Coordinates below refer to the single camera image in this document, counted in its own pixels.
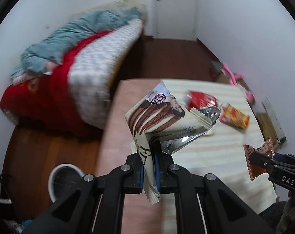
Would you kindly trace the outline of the red blanket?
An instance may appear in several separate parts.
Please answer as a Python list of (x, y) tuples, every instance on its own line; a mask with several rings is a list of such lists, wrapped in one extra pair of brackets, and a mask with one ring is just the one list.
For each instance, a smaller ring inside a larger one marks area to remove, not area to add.
[(82, 120), (71, 97), (69, 70), (79, 51), (109, 33), (96, 33), (80, 41), (63, 56), (62, 64), (53, 69), (52, 75), (8, 86), (1, 98), (0, 109), (19, 121), (36, 121), (50, 129), (70, 132), (79, 137), (88, 136), (92, 126)]

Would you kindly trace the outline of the white trash bin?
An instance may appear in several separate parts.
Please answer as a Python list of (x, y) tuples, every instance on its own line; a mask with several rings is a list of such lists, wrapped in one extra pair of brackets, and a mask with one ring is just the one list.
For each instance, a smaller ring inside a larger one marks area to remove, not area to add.
[(73, 164), (56, 166), (51, 171), (47, 184), (52, 203), (69, 191), (84, 175), (85, 173)]

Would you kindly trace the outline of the white patterned mattress sheet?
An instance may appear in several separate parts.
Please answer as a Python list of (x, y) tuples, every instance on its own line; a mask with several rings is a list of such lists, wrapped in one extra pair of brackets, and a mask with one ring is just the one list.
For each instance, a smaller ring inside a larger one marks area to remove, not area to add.
[(92, 41), (75, 56), (68, 83), (81, 119), (97, 128), (105, 127), (110, 107), (110, 86), (119, 62), (143, 32), (143, 20), (132, 19)]

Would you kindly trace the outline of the teal blue quilt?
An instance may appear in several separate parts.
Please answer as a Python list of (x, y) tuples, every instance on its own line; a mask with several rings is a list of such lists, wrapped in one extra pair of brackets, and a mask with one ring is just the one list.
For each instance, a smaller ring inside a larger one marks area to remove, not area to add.
[(51, 33), (46, 39), (34, 43), (20, 56), (20, 63), (11, 74), (11, 83), (19, 84), (28, 77), (51, 75), (48, 62), (61, 65), (64, 55), (97, 33), (115, 30), (133, 19), (140, 19), (137, 7), (129, 9), (95, 10), (69, 21)]

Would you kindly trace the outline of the Perfectlands milk carton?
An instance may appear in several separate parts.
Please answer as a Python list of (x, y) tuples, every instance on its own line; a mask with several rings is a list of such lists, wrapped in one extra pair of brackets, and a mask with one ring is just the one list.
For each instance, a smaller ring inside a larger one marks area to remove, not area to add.
[(281, 146), (287, 141), (287, 138), (286, 138), (286, 134), (284, 132), (284, 129), (281, 125), (281, 122), (278, 119), (276, 111), (274, 110), (274, 108), (268, 98), (265, 98), (262, 101), (262, 105), (263, 105), (263, 108), (264, 108), (266, 114), (268, 115), (269, 120), (271, 121), (271, 124), (274, 128), (276, 138), (277, 138), (277, 143), (279, 144), (279, 146)]

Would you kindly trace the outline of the pink toy scooter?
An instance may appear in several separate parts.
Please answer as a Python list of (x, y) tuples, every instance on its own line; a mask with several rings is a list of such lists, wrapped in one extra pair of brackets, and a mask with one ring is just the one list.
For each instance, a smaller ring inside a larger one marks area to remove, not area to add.
[(222, 64), (222, 73), (228, 79), (229, 83), (233, 86), (237, 86), (244, 93), (246, 101), (252, 106), (255, 104), (255, 96), (245, 84), (242, 74), (233, 73), (226, 63)]

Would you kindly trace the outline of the red snack packet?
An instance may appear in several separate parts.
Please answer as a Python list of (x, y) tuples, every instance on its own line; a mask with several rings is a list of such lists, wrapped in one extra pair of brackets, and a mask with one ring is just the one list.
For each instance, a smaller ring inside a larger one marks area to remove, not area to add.
[(187, 110), (213, 106), (218, 106), (218, 100), (214, 96), (200, 91), (188, 91), (186, 101)]

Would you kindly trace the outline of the brown red snack wrapper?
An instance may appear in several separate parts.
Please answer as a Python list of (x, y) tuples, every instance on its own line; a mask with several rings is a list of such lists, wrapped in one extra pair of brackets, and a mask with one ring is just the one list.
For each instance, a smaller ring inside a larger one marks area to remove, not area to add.
[(253, 181), (256, 177), (266, 172), (266, 164), (275, 155), (271, 138), (259, 148), (250, 145), (243, 145), (249, 178)]

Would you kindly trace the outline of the beige chocolate biscuit wrapper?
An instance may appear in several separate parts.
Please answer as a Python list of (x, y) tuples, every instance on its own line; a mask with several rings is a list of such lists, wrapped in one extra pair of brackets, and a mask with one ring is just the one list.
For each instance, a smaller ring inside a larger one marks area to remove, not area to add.
[(133, 145), (144, 166), (143, 189), (151, 204), (161, 199), (152, 142), (159, 142), (163, 153), (172, 155), (208, 133), (220, 113), (220, 107), (211, 104), (198, 109), (184, 107), (160, 82), (125, 114)]

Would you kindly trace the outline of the orange yellow snack packet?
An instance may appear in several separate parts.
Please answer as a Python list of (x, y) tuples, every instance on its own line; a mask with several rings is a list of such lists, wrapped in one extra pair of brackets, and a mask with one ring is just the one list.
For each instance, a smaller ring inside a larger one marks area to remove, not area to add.
[(219, 120), (224, 124), (228, 124), (236, 128), (247, 129), (249, 126), (250, 116), (228, 104), (223, 108), (223, 113), (221, 114)]

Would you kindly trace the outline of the white door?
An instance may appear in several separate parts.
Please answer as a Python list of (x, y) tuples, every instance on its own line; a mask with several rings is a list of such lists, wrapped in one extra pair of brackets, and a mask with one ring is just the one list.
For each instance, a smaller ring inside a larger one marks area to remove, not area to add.
[(197, 0), (156, 0), (156, 38), (193, 41)]

